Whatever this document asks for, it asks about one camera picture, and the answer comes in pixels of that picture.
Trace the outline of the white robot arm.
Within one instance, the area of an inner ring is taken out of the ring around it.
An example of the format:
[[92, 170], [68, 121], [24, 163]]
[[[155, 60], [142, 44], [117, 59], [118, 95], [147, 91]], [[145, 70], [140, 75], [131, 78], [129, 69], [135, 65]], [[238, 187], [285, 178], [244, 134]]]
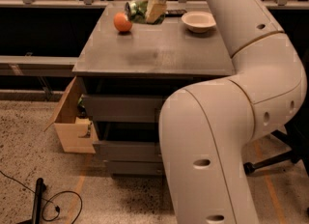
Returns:
[[178, 224], [259, 224], [242, 147], [288, 122], [304, 102], [304, 67], [260, 0], [206, 0], [233, 75], [179, 89], [159, 139]]

